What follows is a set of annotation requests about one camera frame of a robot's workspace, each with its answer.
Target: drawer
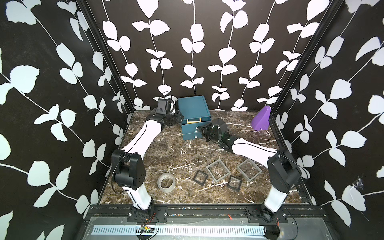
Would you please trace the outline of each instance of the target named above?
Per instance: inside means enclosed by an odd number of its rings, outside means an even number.
[[[183,140],[191,140],[191,139],[203,137],[200,132],[183,134],[182,136],[183,136]]]
[[[196,132],[199,132],[197,127],[204,126],[204,125],[207,125],[209,123],[210,123],[210,121],[209,122],[197,122],[197,123],[190,123],[190,124],[181,125],[181,132],[183,134],[196,133]]]

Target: vent grille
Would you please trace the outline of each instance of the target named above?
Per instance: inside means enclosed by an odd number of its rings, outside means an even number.
[[[91,235],[139,235],[139,225],[95,225]],[[157,235],[179,235],[199,237],[262,237],[264,226],[191,226],[160,225]]]

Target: white leaf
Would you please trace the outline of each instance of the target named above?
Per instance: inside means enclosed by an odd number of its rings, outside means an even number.
[[[212,65],[212,66],[208,66],[208,69],[211,71],[211,72],[216,72],[218,70],[221,70],[222,67],[219,66],[219,65]]]
[[[101,123],[104,120],[104,114],[103,113],[96,113],[95,115],[95,126],[97,126],[99,123]]]
[[[55,120],[59,115],[59,104],[52,106],[47,114],[42,114],[40,117],[36,118],[34,124],[38,125],[46,121]]]
[[[84,104],[89,109],[97,109],[97,102],[93,95],[88,95],[85,98],[83,98]]]
[[[187,88],[193,88],[193,82],[190,80],[184,80],[181,84],[181,86],[187,87]]]
[[[216,98],[219,97],[219,96],[220,96],[219,93],[213,93],[213,94],[212,94],[212,101],[213,101],[213,102],[216,101]]]
[[[132,23],[132,26],[138,31],[142,31],[145,28],[149,28],[149,24],[144,21],[134,22]]]
[[[293,60],[295,58],[298,58],[301,54],[300,53],[291,53],[290,51],[283,51],[283,54],[287,56],[289,60]]]
[[[325,138],[328,140],[331,147],[336,147],[337,138],[335,136],[335,133],[332,130],[327,133],[327,136],[325,136]]]
[[[80,27],[79,27],[79,21],[74,19],[74,18],[71,18],[70,19],[70,24],[71,24],[71,27],[72,27],[72,30],[73,32],[76,34],[76,36],[82,41],[83,38],[81,37],[81,34],[80,34]]]
[[[337,107],[333,102],[326,102],[321,106],[321,111],[333,119],[337,119]]]
[[[310,139],[310,134],[308,133],[308,131],[301,132],[300,139],[303,141],[303,143],[306,144],[308,142],[308,140]]]
[[[194,78],[196,75],[196,68],[191,65],[185,65],[184,66],[184,72],[186,75],[188,75],[190,78]]]
[[[77,12],[77,18],[78,18],[78,20],[79,20],[79,23],[80,23],[81,28],[82,28],[84,31],[87,31],[88,28],[89,28],[89,26],[88,26],[87,21],[85,20],[85,17],[84,17],[84,15],[83,15],[83,13],[80,12],[80,11],[78,11],[78,12]]]
[[[240,108],[244,104],[243,99],[237,99],[236,102],[233,104],[235,107]]]
[[[135,104],[135,106],[139,106],[139,107],[143,106],[143,100],[141,100],[140,98],[135,98],[133,100],[133,103]],[[119,126],[117,126],[117,128],[115,126],[113,126],[113,133],[118,135],[118,133],[116,133],[116,129],[117,129],[117,132],[119,132],[119,129],[120,129]]]
[[[260,86],[259,81],[250,81],[249,84],[247,85],[247,88],[254,88]]]
[[[199,53],[199,52],[201,52],[201,50],[203,50],[204,47],[205,47],[205,43],[203,43],[203,42],[194,43],[193,44],[193,51],[195,53]]]
[[[61,9],[65,9],[68,12],[75,14],[77,10],[76,3],[73,1],[70,1],[68,4],[65,2],[57,2],[57,6]]]
[[[81,195],[75,204],[76,210],[78,213],[82,214],[85,209],[88,207],[89,202],[88,199],[85,195]]]
[[[304,90],[309,83],[309,78],[307,74],[304,74],[300,79],[300,91]]]
[[[242,28],[245,25],[248,25],[248,15],[243,10],[237,12],[235,18],[233,19],[234,28]]]
[[[228,12],[223,13],[220,20],[220,30],[222,33],[224,33],[226,26],[232,19],[233,19],[232,14]]]
[[[319,23],[313,22],[304,27],[304,29],[301,31],[300,37],[307,38],[309,36],[312,36],[314,32],[316,32],[317,27],[319,26]]]
[[[266,98],[258,98],[258,99],[256,99],[256,100],[257,100],[259,103],[268,101],[268,99],[266,99]]]
[[[330,57],[324,57],[320,62],[320,68],[324,69],[332,64],[332,59]]]
[[[65,109],[60,113],[60,117],[65,126],[71,127],[75,121],[76,113],[72,110]]]
[[[5,14],[10,22],[21,22],[29,25],[36,24],[36,17],[31,10],[17,1],[10,1],[7,3]]]
[[[297,124],[293,132],[303,131],[303,125],[301,123]]]
[[[277,97],[272,97],[270,99],[268,99],[268,101],[266,102],[267,104],[272,104],[272,103],[275,103],[277,100]]]
[[[287,26],[287,30],[289,34],[294,33],[296,31],[302,31],[303,29],[304,29],[304,26],[301,25],[300,23],[291,24]]]
[[[160,66],[162,69],[170,69],[171,67],[173,67],[172,62],[168,58],[162,58]]]
[[[272,47],[274,42],[275,40],[273,38],[268,38],[267,40],[265,40],[262,44],[262,47],[260,48],[260,52],[266,53]]]
[[[291,98],[295,100],[297,98],[297,90],[295,88],[291,88]]]
[[[46,189],[40,197],[35,201],[33,204],[34,207],[45,207],[48,205],[49,200],[51,199],[52,195],[55,193],[56,187],[51,187]]]
[[[380,46],[380,40],[378,37],[375,36],[369,39],[366,43],[364,43],[364,45],[361,46],[359,52],[356,54],[355,61],[359,60],[359,58],[369,53],[370,51],[379,49]]]
[[[134,77],[137,73],[137,66],[135,63],[130,63],[125,66],[125,71],[131,76]]]
[[[225,65],[225,66],[223,67],[223,69],[221,70],[221,73],[222,73],[223,75],[228,75],[228,74],[230,74],[230,73],[235,73],[235,72],[237,72],[237,71],[238,71],[238,69],[237,69],[236,66],[234,66],[234,65],[232,65],[232,64],[228,64],[228,65]]]
[[[330,149],[329,155],[331,156],[331,158],[338,161],[340,163],[340,165],[345,167],[345,155],[340,149],[338,149],[338,148]]]
[[[281,91],[281,87],[274,86],[268,89],[268,95],[272,97],[273,95],[278,94]]]
[[[369,100],[368,112],[372,114],[384,113],[384,98],[378,95],[372,95]]]
[[[104,61],[103,61],[103,55],[100,52],[95,52],[92,57],[93,64],[100,69],[101,71],[104,70]]]
[[[92,163],[91,168],[89,169],[89,175],[92,175],[93,173],[96,172],[97,162],[98,162],[98,160],[96,159],[96,160]]]
[[[372,57],[372,63],[378,66],[384,66],[384,48],[379,49]]]
[[[381,169],[377,171],[376,177],[384,177],[384,166],[381,167]]]
[[[333,210],[340,216],[347,226],[351,226],[351,215],[347,207],[340,201],[333,201],[331,203]]]
[[[329,0],[311,0],[307,6],[307,20],[311,20],[324,11],[329,5]]]
[[[276,74],[278,74],[281,71],[281,69],[283,69],[286,65],[288,65],[287,61],[285,60],[281,61],[279,65],[277,65],[276,67]]]
[[[40,69],[34,68],[28,65],[16,66],[10,73],[10,81],[14,88],[23,92],[30,93],[36,82],[37,76],[40,74]]]
[[[170,28],[165,22],[161,20],[153,20],[149,25],[149,29],[152,35],[159,36],[160,34],[169,31]]]
[[[299,99],[300,103],[302,103],[305,101],[305,99],[307,99],[307,97],[300,93],[297,95],[297,99]]]
[[[246,78],[239,78],[239,84],[248,84],[249,81]]]
[[[203,40],[204,31],[201,27],[201,24],[193,24],[191,26],[190,32],[194,43]]]
[[[292,145],[291,145],[291,143],[288,140],[285,140],[285,145],[287,145],[287,148],[288,148],[289,152],[292,153]]]
[[[253,53],[257,53],[260,50],[261,46],[262,46],[262,44],[259,42],[251,42],[249,44],[249,48],[250,48],[251,52],[253,52]]]
[[[220,99],[221,100],[229,99],[229,93],[223,92],[222,94],[220,94]]]
[[[202,84],[204,82],[204,78],[196,78],[192,82],[193,84]]]
[[[157,87],[157,89],[163,94],[163,95],[167,95],[171,90],[172,88],[166,84],[163,84],[163,85],[160,85]]]
[[[84,144],[83,157],[94,157],[94,156],[95,156],[95,142],[93,139],[91,139]]]
[[[317,50],[316,56],[314,58],[314,62],[318,64],[325,56],[325,47],[321,46]]]
[[[343,45],[344,39],[340,36],[334,38],[331,42],[331,45],[328,48],[326,56],[334,57],[340,51],[341,46]]]
[[[57,140],[60,140],[62,142],[68,141],[68,139],[64,135],[61,122],[55,123],[51,126],[51,133],[55,136]]]
[[[158,0],[137,0],[137,3],[147,18],[152,17],[159,5]]]
[[[56,52],[68,66],[72,67],[74,63],[74,55],[63,43],[56,47]]]
[[[193,44],[191,43],[191,41],[188,38],[183,38],[181,40],[181,46],[183,47],[183,49],[184,49],[184,51],[186,53],[191,53],[192,52]]]
[[[361,193],[353,186],[348,185],[341,196],[341,199],[347,204],[351,205],[358,211],[364,212],[367,210],[365,207],[365,199]]]
[[[269,25],[266,23],[260,23],[255,33],[253,34],[253,40],[263,42],[265,36],[268,34]]]
[[[162,58],[164,57],[164,55],[166,54],[165,52],[163,51],[155,51],[153,49],[145,49],[148,53],[152,54],[153,56],[157,57],[157,58]]]
[[[151,59],[151,68],[152,71],[156,72],[157,66],[159,65],[159,61],[157,59],[152,58]]]
[[[7,236],[7,229],[9,227],[9,222],[13,218],[13,211],[10,213],[4,214],[0,217],[0,239],[4,240]]]
[[[332,86],[331,99],[344,99],[352,94],[351,84],[343,79],[338,79]]]
[[[223,64],[226,64],[229,60],[234,58],[234,56],[236,55],[236,50],[234,50],[232,47],[222,48],[218,52],[218,55],[220,57],[221,62]]]
[[[259,75],[263,70],[263,65],[256,65],[251,67],[249,69],[249,78],[252,79],[253,77]]]
[[[315,98],[319,101],[322,101],[323,103],[325,103],[327,100],[325,99],[325,94],[322,93],[320,90],[316,90],[315,91]]]
[[[341,145],[350,148],[361,148],[367,139],[358,132],[347,131],[341,139]]]
[[[327,180],[324,181],[324,189],[331,195],[333,200],[336,200],[336,193]]]
[[[33,161],[28,172],[27,182],[29,185],[38,187],[50,183],[49,166],[44,161]]]
[[[284,112],[283,115],[281,116],[281,122],[286,124],[287,120],[288,120],[288,113]]]
[[[147,85],[146,82],[144,82],[143,80],[141,79],[136,79],[134,82],[133,82],[133,85],[137,88],[141,87],[141,86],[144,86],[144,85]]]
[[[287,66],[287,71],[292,71],[292,70],[294,70],[295,69],[295,67],[296,67],[296,64],[299,62],[299,60],[297,60],[297,59],[295,59],[295,60],[293,60],[290,64],[288,64],[288,66]]]

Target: teal drawer box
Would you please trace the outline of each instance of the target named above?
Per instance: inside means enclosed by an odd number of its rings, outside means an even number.
[[[190,140],[195,138],[202,138],[202,135],[198,131],[197,127],[209,124],[211,122],[211,114],[208,110],[207,102],[204,96],[195,96],[187,98],[179,98],[178,100],[179,110],[184,116],[184,120],[181,122],[181,132],[184,140]]]

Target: gray square frame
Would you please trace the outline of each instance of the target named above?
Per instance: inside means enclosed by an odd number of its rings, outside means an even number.
[[[225,170],[227,171],[226,174],[224,174],[224,176],[222,176],[221,178],[219,179],[215,179],[214,175],[211,173],[211,171],[209,170],[209,167],[215,165],[216,163],[221,163],[221,165],[225,168]],[[209,172],[209,174],[211,175],[211,177],[213,178],[213,180],[215,181],[215,183],[217,183],[218,181],[224,179],[225,177],[229,176],[231,174],[231,172],[229,171],[229,169],[227,168],[227,166],[223,163],[223,161],[221,161],[221,159],[217,159],[216,161],[214,161],[213,163],[209,164],[207,167],[206,167],[207,171]]]
[[[249,178],[245,172],[240,168],[243,164],[245,164],[246,162],[250,162],[252,166],[254,166],[259,172],[254,175],[252,178]],[[247,179],[248,182],[252,182],[252,180],[254,180],[260,173],[263,172],[263,170],[261,170],[255,163],[255,161],[253,161],[252,159],[250,158],[247,158],[244,162],[240,163],[238,166],[237,166],[237,169],[240,171],[240,173],[245,177],[245,179]]]

